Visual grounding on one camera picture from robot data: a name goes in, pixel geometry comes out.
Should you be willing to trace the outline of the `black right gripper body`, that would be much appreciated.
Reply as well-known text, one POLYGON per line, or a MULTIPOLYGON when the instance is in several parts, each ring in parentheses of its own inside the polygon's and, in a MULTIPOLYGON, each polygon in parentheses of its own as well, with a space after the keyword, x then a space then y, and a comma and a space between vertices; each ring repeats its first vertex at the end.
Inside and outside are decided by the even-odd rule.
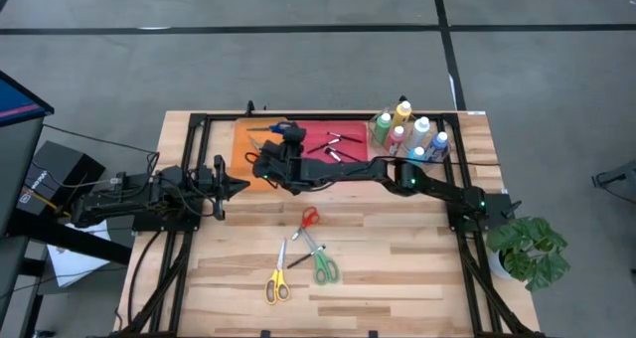
POLYGON ((278 144, 265 140, 257 157, 257 165, 285 163, 287 159, 300 157, 304 149, 304 129, 297 125, 288 126, 282 133, 282 141, 278 144))

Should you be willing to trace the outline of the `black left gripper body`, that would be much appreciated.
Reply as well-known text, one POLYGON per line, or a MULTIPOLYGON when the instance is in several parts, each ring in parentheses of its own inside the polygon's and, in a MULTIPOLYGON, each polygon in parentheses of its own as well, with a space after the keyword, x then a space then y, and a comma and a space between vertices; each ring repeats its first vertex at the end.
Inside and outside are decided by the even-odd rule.
POLYGON ((213 168, 203 164, 196 170, 196 188, 202 196, 213 205, 211 215, 217 220, 225 218, 223 195, 225 194, 222 179, 225 175, 225 161, 221 155, 214 156, 213 168))

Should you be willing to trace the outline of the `blue-handled scissors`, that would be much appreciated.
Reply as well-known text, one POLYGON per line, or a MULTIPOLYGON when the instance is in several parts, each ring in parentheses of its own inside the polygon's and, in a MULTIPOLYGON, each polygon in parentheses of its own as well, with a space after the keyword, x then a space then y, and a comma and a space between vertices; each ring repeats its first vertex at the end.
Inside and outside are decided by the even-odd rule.
POLYGON ((287 129, 295 126, 293 121, 279 121, 275 124, 268 124, 264 127, 252 127, 248 128, 247 131, 268 131, 277 134, 283 134, 287 129))

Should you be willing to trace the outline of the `yellow-handled scissors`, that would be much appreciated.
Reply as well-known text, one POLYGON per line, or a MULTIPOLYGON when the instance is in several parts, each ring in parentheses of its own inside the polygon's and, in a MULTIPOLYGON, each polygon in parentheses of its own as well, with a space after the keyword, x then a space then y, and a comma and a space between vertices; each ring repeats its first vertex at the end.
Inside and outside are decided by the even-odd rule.
POLYGON ((284 239, 277 257, 277 262, 272 276, 264 286, 264 297, 269 305, 276 302, 284 302, 290 298, 291 291, 284 278, 284 260, 286 254, 287 239, 284 239))

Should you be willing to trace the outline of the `green paint bottle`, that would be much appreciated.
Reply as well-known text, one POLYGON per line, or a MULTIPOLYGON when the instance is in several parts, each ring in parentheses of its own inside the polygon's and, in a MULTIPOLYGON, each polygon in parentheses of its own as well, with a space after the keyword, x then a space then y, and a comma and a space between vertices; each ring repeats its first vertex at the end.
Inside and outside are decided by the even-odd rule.
POLYGON ((374 137, 380 145, 384 145, 392 126, 392 116, 389 112, 382 112, 375 119, 374 137))

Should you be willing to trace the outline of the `red paint bottle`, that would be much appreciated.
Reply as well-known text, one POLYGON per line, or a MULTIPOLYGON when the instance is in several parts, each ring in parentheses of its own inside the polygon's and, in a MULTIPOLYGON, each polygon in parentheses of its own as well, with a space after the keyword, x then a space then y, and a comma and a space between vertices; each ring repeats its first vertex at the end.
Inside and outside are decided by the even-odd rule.
POLYGON ((396 156, 398 150, 405 139, 405 130, 401 125, 396 126, 389 134, 386 147, 390 156, 396 156))

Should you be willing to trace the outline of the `yellow paint bottle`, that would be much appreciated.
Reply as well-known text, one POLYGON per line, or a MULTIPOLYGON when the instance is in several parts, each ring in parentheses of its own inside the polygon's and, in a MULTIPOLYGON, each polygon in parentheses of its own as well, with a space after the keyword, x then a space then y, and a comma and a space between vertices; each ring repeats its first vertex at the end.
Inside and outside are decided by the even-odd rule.
POLYGON ((392 128, 404 126, 411 116, 412 108, 408 100, 402 100, 398 103, 392 121, 392 128))

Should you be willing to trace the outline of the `white paint bottle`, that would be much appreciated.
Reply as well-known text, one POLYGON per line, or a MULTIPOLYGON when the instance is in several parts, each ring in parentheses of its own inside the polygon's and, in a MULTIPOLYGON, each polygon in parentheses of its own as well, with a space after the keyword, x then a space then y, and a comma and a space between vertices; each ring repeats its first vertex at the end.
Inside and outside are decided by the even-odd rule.
POLYGON ((428 117, 423 116, 417 119, 413 123, 411 133, 408 137, 408 140, 405 142, 405 147, 408 150, 419 147, 426 138, 429 129, 430 121, 428 117))

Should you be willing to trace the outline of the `blue-violet paint bottle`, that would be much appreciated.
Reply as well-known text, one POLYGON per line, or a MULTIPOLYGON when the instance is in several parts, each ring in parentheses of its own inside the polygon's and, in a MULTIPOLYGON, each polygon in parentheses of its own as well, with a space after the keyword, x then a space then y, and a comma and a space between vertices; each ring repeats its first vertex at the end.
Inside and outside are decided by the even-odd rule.
POLYGON ((439 162, 443 159, 448 147, 448 134, 440 131, 435 134, 425 148, 427 162, 439 162))

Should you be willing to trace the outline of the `orange plastic tray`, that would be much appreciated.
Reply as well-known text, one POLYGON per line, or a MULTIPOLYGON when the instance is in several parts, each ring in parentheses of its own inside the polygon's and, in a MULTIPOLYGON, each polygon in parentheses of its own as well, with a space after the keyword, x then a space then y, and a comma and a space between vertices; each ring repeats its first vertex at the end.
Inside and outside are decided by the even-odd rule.
POLYGON ((279 121, 285 121, 284 117, 264 117, 264 118, 241 118, 235 122, 232 162, 230 164, 230 175, 234 178, 243 179, 250 182, 246 192, 267 192, 273 188, 264 180, 255 178, 252 175, 252 164, 255 157, 253 154, 259 152, 252 146, 248 137, 253 137, 261 145, 265 140, 271 140, 274 143, 280 143, 282 136, 280 134, 268 131, 247 131, 252 127, 264 127, 268 124, 275 124, 279 121))

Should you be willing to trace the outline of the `pink plastic tray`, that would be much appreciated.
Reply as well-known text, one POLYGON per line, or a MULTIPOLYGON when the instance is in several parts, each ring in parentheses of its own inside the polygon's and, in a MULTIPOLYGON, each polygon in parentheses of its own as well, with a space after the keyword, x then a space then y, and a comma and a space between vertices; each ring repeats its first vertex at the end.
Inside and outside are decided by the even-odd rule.
POLYGON ((336 144, 330 145, 335 149, 350 154, 360 161, 368 160, 368 142, 367 142, 367 125, 363 121, 345 121, 345 120, 324 120, 324 121, 298 121, 297 124, 306 130, 306 136, 302 142, 304 147, 302 152, 303 158, 318 159, 327 163, 337 163, 333 158, 324 153, 324 149, 307 154, 309 149, 317 147, 329 140, 333 136, 327 134, 328 131, 344 134, 358 139, 362 139, 362 143, 342 140, 336 144))

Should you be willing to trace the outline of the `clear plastic bottle organizer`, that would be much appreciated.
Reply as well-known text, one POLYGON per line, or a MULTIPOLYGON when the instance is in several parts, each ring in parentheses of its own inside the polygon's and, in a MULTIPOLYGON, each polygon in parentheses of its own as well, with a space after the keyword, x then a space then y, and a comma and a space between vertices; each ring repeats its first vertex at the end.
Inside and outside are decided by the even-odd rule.
MULTIPOLYGON (((388 108, 386 108, 385 110, 383 110, 382 112, 389 112, 392 116, 392 121, 393 121, 393 116, 395 113, 396 107, 393 110, 389 110, 388 108)), ((392 164, 398 164, 399 162, 406 162, 412 165, 415 165, 414 163, 408 162, 406 159, 407 153, 408 153, 408 149, 405 147, 405 142, 408 140, 408 137, 411 133, 411 129, 413 126, 413 123, 419 119, 420 117, 426 116, 429 118, 430 121, 430 129, 428 131, 428 134, 426 135, 426 138, 424 139, 424 141, 422 142, 422 144, 420 145, 421 147, 426 148, 427 144, 431 141, 432 137, 437 134, 440 131, 445 131, 445 130, 439 130, 439 129, 433 129, 432 128, 432 121, 431 121, 431 117, 428 115, 414 115, 413 111, 411 112, 411 116, 408 119, 408 121, 404 124, 404 130, 405 130, 405 139, 403 141, 403 143, 401 144, 397 155, 396 156, 390 156, 388 151, 387 151, 387 147, 386 147, 386 143, 384 145, 380 145, 375 137, 374 137, 374 127, 375 127, 375 119, 382 113, 380 112, 379 114, 376 114, 369 122, 369 139, 372 142, 372 146, 378 148, 381 153, 381 159, 384 161, 387 161, 389 163, 392 164)), ((446 159, 446 157, 449 155, 450 152, 450 135, 447 131, 445 131, 448 134, 448 147, 447 147, 447 151, 445 153, 445 155, 443 156, 443 159, 440 160, 439 162, 427 162, 426 160, 424 160, 421 164, 417 164, 415 165, 416 167, 422 169, 425 173, 427 173, 428 171, 430 171, 431 169, 433 169, 434 167, 438 166, 438 165, 442 165, 444 160, 446 159)))

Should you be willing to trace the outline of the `black metal stand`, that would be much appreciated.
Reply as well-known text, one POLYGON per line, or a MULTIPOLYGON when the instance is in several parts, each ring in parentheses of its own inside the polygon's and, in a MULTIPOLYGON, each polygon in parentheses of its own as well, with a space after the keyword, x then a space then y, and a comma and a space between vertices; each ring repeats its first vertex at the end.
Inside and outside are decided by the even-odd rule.
POLYGON ((131 248, 89 233, 50 222, 29 213, 0 219, 0 329, 4 323, 19 275, 41 277, 46 263, 25 257, 30 240, 69 249, 78 254, 128 265, 131 248))

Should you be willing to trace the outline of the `black equipment box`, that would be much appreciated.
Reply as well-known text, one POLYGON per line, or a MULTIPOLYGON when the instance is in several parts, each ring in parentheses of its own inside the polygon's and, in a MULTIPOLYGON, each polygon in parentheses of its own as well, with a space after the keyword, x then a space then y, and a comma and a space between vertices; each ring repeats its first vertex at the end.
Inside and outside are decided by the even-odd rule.
POLYGON ((16 208, 38 217, 68 217, 72 203, 90 192, 104 172, 83 152, 46 141, 33 156, 16 208))

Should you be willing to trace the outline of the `white paper sheets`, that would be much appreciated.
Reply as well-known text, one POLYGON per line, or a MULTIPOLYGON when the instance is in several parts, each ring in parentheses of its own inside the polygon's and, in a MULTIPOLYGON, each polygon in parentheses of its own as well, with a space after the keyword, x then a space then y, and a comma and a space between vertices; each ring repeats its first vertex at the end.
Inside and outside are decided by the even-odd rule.
MULTIPOLYGON (((67 224, 67 227, 72 230, 89 233, 109 242, 111 241, 107 222, 101 222, 84 229, 76 228, 73 224, 67 224)), ((53 264, 58 287, 67 287, 108 264, 108 260, 75 253, 52 245, 47 245, 47 250, 53 264)))

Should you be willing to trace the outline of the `dark monitor with blue screen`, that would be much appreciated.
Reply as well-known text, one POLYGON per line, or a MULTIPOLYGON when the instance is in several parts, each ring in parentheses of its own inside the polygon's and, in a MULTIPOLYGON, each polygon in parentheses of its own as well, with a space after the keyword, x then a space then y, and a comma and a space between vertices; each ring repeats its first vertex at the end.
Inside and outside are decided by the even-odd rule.
POLYGON ((0 71, 0 238, 7 233, 29 161, 54 108, 0 71))

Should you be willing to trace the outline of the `green potted plant white pot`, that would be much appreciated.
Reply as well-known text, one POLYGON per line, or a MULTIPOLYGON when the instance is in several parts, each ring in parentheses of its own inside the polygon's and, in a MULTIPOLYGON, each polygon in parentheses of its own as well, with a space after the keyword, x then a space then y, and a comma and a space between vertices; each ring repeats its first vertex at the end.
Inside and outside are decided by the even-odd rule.
POLYGON ((550 287, 571 269, 563 256, 568 242, 541 217, 512 219, 486 236, 492 262, 529 292, 550 287))

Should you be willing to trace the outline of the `black metal rig frame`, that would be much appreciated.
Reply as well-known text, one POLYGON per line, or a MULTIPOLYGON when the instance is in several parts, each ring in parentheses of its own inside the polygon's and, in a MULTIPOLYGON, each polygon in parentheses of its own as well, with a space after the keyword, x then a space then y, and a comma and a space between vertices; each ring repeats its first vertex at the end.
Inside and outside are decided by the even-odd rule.
MULTIPOLYGON (((429 114, 450 135, 442 165, 426 174, 458 187, 505 194, 485 116, 429 114)), ((221 155, 230 171, 240 111, 170 111, 158 144, 160 169, 195 169, 221 155)), ((278 187, 224 202, 225 218, 192 232, 138 232, 109 338, 475 337, 544 338, 525 286, 491 273, 486 229, 422 194, 402 197, 371 181, 338 182, 293 195, 278 187), (326 246, 339 281, 318 285, 305 230, 326 246), (264 286, 287 239, 291 295, 269 305, 264 286)))

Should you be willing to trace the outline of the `red-handled scissors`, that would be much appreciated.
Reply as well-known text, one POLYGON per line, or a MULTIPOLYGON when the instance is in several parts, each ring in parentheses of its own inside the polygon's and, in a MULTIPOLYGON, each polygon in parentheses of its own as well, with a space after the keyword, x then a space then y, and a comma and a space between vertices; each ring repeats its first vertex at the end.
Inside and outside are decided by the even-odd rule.
POLYGON ((305 208, 302 213, 301 224, 299 228, 294 232, 291 239, 295 241, 299 237, 300 231, 302 229, 305 229, 311 225, 318 223, 319 220, 320 220, 320 215, 316 207, 311 206, 311 207, 305 208))

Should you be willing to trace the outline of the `green-handled scissors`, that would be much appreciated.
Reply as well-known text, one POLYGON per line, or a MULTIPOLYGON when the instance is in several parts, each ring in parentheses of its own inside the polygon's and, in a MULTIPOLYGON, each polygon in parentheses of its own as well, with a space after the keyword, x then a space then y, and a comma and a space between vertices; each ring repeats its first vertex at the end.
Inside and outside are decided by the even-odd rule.
POLYGON ((318 285, 324 285, 327 283, 338 282, 340 278, 340 271, 336 263, 330 257, 325 255, 324 250, 314 242, 305 229, 301 230, 301 236, 313 253, 315 262, 315 283, 318 285))

